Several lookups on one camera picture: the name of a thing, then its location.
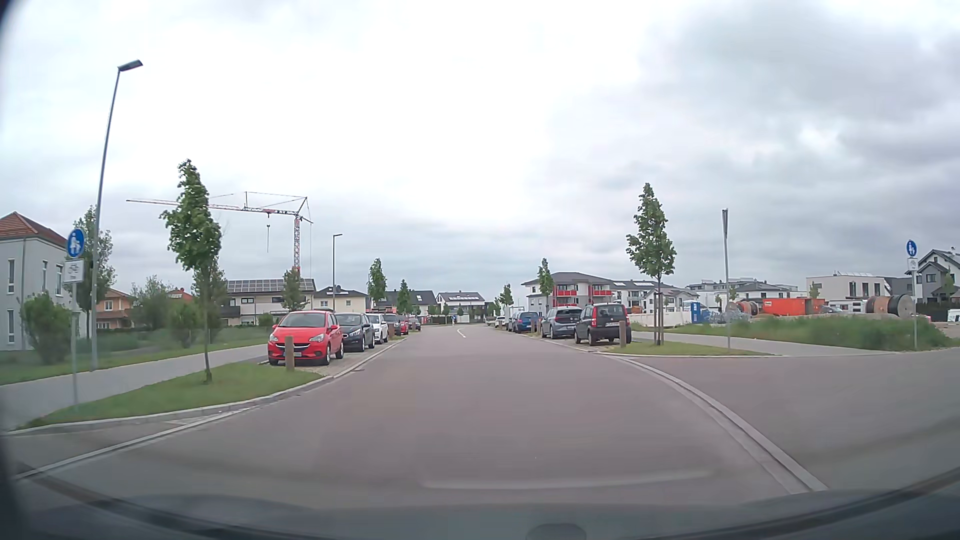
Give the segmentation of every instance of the car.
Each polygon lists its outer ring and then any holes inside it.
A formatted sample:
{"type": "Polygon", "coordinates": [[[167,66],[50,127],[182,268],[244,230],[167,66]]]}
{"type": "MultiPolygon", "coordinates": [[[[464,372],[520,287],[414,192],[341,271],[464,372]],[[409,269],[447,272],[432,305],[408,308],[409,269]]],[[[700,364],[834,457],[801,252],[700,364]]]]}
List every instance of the car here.
{"type": "Polygon", "coordinates": [[[373,326],[373,341],[377,343],[386,343],[389,339],[387,328],[390,326],[387,320],[383,318],[382,313],[367,313],[367,319],[373,326]]]}
{"type": "Polygon", "coordinates": [[[288,313],[267,338],[267,360],[270,365],[284,361],[286,337],[294,338],[295,363],[317,362],[329,365],[330,355],[344,357],[344,334],[333,313],[321,310],[288,313]]]}
{"type": "Polygon", "coordinates": [[[523,333],[533,331],[534,325],[540,320],[540,314],[536,311],[522,311],[514,319],[514,332],[523,333]]]}
{"type": "Polygon", "coordinates": [[[582,312],[579,307],[551,307],[543,319],[540,337],[572,337],[577,331],[577,321],[582,312]]]}
{"type": "Polygon", "coordinates": [[[351,348],[363,351],[372,349],[375,345],[373,341],[373,325],[366,313],[334,313],[340,330],[344,333],[344,349],[351,348]]]}
{"type": "MultiPolygon", "coordinates": [[[[591,304],[584,307],[580,313],[580,320],[577,321],[576,330],[573,333],[573,339],[577,343],[587,341],[590,345],[596,345],[601,339],[606,339],[613,343],[620,337],[620,321],[627,321],[627,310],[623,304],[591,304]]],[[[627,328],[627,343],[633,341],[630,328],[627,328]]]]}

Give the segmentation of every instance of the street lamp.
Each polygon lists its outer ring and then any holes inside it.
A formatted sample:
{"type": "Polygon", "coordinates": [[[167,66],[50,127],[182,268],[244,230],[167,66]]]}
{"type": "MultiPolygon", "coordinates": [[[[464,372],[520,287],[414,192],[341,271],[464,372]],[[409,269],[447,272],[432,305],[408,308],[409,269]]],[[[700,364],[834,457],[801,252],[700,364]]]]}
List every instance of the street lamp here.
{"type": "Polygon", "coordinates": [[[113,83],[113,99],[110,100],[110,115],[107,117],[107,136],[104,137],[104,156],[100,160],[100,187],[97,189],[97,208],[94,210],[93,234],[90,235],[91,259],[93,262],[93,274],[90,276],[90,316],[91,321],[86,321],[92,325],[90,330],[90,371],[97,369],[97,276],[100,273],[100,260],[98,257],[99,248],[97,238],[100,235],[100,202],[104,198],[104,168],[107,166],[107,144],[110,141],[110,123],[113,121],[113,104],[117,100],[117,87],[120,86],[120,74],[124,71],[130,71],[143,65],[142,61],[128,61],[123,65],[117,66],[117,80],[113,83]]]}
{"type": "Polygon", "coordinates": [[[337,236],[343,236],[343,233],[333,235],[333,257],[330,258],[331,278],[333,279],[333,312],[337,311],[337,236]]]}

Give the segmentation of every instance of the car windshield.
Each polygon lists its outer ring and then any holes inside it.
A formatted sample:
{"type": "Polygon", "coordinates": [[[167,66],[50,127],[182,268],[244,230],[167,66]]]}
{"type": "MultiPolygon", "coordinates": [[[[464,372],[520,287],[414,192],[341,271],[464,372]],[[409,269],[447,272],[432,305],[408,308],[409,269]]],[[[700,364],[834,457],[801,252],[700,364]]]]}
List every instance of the car windshield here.
{"type": "Polygon", "coordinates": [[[363,324],[363,315],[358,313],[337,313],[337,324],[342,327],[355,327],[363,324]]]}
{"type": "Polygon", "coordinates": [[[278,326],[291,328],[323,328],[326,326],[326,315],[323,313],[290,313],[278,326]]]}

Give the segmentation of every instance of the black car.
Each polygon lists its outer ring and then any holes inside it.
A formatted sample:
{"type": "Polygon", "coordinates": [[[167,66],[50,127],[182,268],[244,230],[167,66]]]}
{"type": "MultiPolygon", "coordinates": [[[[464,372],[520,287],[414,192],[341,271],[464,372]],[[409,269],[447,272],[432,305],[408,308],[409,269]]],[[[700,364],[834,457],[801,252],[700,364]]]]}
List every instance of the black car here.
{"type": "Polygon", "coordinates": [[[372,349],[373,325],[370,319],[363,313],[335,313],[337,324],[344,333],[344,349],[353,348],[363,351],[364,348],[372,349]]]}
{"type": "MultiPolygon", "coordinates": [[[[577,343],[586,340],[590,345],[607,339],[611,343],[620,337],[620,321],[627,319],[627,310],[623,304],[590,304],[584,307],[577,321],[577,330],[573,338],[577,343]]],[[[627,328],[627,343],[632,341],[630,328],[627,328]]]]}

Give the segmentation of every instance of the gray building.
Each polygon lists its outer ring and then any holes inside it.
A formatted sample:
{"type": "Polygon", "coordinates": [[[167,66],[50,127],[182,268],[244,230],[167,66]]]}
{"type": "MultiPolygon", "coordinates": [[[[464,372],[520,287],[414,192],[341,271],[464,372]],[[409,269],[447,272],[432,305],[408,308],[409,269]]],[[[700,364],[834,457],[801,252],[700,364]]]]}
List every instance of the gray building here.
{"type": "MultiPolygon", "coordinates": [[[[52,229],[17,212],[0,218],[4,287],[0,292],[0,351],[30,348],[20,324],[20,303],[32,295],[47,291],[55,303],[72,307],[63,284],[66,259],[66,238],[52,229]]],[[[81,328],[85,324],[83,317],[80,324],[81,328]]]]}

